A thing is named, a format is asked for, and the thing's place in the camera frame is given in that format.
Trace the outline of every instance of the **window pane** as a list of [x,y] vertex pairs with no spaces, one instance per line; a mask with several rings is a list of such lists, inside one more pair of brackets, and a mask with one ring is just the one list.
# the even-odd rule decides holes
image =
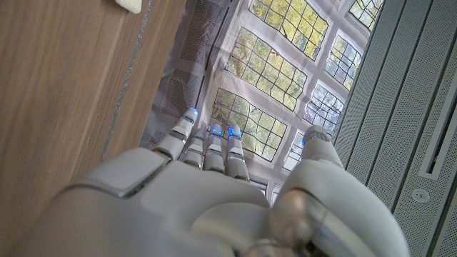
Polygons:
[[211,124],[219,124],[227,137],[230,125],[240,126],[243,148],[272,161],[287,125],[250,104],[246,99],[223,89],[217,91]]
[[371,30],[382,3],[383,0],[356,0],[349,11]]
[[328,134],[333,135],[342,109],[343,102],[321,85],[317,85],[311,101],[306,104],[304,119],[311,124],[323,126]]
[[304,0],[261,2],[253,1],[249,11],[315,61],[328,28],[327,22]]
[[297,133],[283,165],[283,168],[286,170],[292,171],[299,161],[301,161],[301,150],[303,149],[303,144],[301,143],[302,140],[303,134]]
[[338,36],[327,59],[326,71],[349,90],[360,61],[360,53]]
[[226,70],[291,111],[295,110],[297,99],[308,78],[279,52],[245,28],[241,28],[238,33]]

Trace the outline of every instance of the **leaded glass window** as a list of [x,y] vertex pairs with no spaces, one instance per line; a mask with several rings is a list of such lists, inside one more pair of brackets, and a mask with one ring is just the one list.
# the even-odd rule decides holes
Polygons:
[[243,148],[272,161],[287,125],[256,108],[246,99],[219,89],[214,102],[211,124],[221,125],[227,137],[232,124],[240,126]]
[[293,168],[301,161],[301,151],[303,150],[303,134],[298,132],[295,135],[295,139],[292,142],[291,149],[284,162],[284,168],[288,171],[292,171]]
[[272,26],[313,61],[328,24],[304,0],[253,0],[251,13]]
[[360,61],[360,53],[350,43],[338,36],[328,55],[326,71],[349,90],[356,77]]
[[293,111],[308,78],[279,52],[241,28],[226,70]]
[[349,11],[371,31],[382,4],[383,0],[356,0]]
[[311,101],[306,104],[304,118],[311,124],[323,126],[327,133],[333,135],[343,106],[343,102],[336,96],[321,85],[317,85]]

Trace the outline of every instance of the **ventilation slot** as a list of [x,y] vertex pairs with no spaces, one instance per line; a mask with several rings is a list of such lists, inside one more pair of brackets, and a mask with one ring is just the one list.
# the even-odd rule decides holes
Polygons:
[[457,128],[457,74],[454,75],[451,87],[441,109],[437,125],[433,131],[430,144],[424,156],[419,176],[437,180],[444,158],[449,150],[454,131]]

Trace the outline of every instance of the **perforated metal panel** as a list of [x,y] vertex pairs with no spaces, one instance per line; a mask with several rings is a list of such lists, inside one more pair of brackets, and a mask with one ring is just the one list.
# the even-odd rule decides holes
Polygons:
[[456,27],[457,2],[435,1],[368,181],[368,187],[390,208],[416,150]]
[[[449,188],[456,175],[456,164],[457,134],[454,134],[450,151],[437,181],[417,176],[417,172],[410,171],[410,176],[408,176],[403,187],[394,215],[405,233],[412,256],[425,256],[427,254]],[[416,188],[427,191],[430,195],[430,201],[426,203],[414,201],[411,194]],[[453,242],[454,249],[457,246],[456,242]]]
[[433,256],[457,256],[457,191],[438,238]]
[[222,8],[215,3],[197,1],[181,58],[204,65],[206,45],[213,27],[218,23],[221,11]]
[[346,108],[335,144],[335,149],[344,166],[348,163],[356,142],[358,131],[396,28],[396,21],[399,20],[403,10],[403,4],[404,1],[401,0],[386,1],[384,4],[375,33],[366,51],[366,61],[359,70],[360,74],[353,86],[351,101]]
[[162,111],[179,119],[189,106],[194,106],[195,91],[199,86],[198,79],[189,72],[175,69],[170,78]]
[[378,154],[429,6],[430,1],[407,1],[393,36],[390,51],[347,167],[347,171],[362,183],[367,182],[369,171]]
[[[449,6],[443,6],[443,8],[452,9]],[[449,188],[456,174],[457,135],[454,135],[438,179],[433,180],[418,175],[422,160],[425,158],[426,150],[430,143],[431,135],[437,125],[438,117],[440,116],[456,71],[457,47],[454,47],[394,211],[394,215],[408,240],[412,256],[426,255],[441,212],[443,211]],[[414,201],[411,193],[417,188],[428,192],[430,195],[429,202],[419,203]]]
[[152,137],[149,139],[148,144],[146,145],[146,148],[149,150],[154,149],[154,147],[162,140],[162,138],[165,137],[165,133],[161,131],[155,131]]

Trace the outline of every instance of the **robotic finger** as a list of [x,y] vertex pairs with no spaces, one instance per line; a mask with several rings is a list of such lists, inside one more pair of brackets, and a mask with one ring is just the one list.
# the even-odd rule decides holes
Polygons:
[[196,135],[192,138],[191,145],[183,154],[182,161],[184,163],[195,166],[199,169],[203,165],[203,145],[205,142],[206,132],[203,128],[199,128]]
[[248,168],[241,145],[241,130],[236,124],[228,129],[226,175],[249,183]]
[[198,115],[199,113],[195,108],[187,110],[170,132],[165,135],[164,139],[154,148],[154,151],[161,152],[172,160],[177,160],[192,132]]
[[203,163],[204,171],[216,171],[224,174],[224,155],[222,154],[222,129],[213,124],[209,130],[208,146]]

